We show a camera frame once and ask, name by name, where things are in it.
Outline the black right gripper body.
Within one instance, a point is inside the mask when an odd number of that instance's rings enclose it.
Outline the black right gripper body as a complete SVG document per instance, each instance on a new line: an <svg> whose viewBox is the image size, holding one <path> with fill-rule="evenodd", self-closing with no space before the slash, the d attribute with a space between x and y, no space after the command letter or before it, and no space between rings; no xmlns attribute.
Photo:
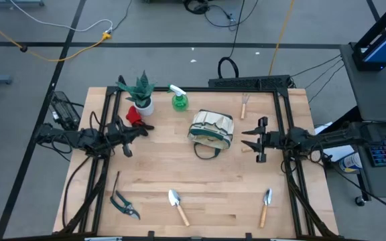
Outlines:
<svg viewBox="0 0 386 241"><path fill-rule="evenodd" d="M276 148L280 146L280 133L277 131L267 132L268 118L266 116L258 120L258 134L259 138L257 143L259 145L258 154L256 156L257 163L265 163L267 155L265 154L265 148Z"/></svg>

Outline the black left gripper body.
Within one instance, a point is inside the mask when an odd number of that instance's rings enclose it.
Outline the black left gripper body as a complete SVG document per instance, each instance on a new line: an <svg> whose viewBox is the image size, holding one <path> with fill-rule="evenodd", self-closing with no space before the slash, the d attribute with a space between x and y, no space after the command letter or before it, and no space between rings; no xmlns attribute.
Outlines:
<svg viewBox="0 0 386 241"><path fill-rule="evenodd" d="M133 142L133 135L131 132L131 127L124 125L123 120L118 116L115 120L107 125L107 144L114 151L114 148L117 145L122 145L123 154L126 157L132 157L133 154L130 150L129 145Z"/></svg>

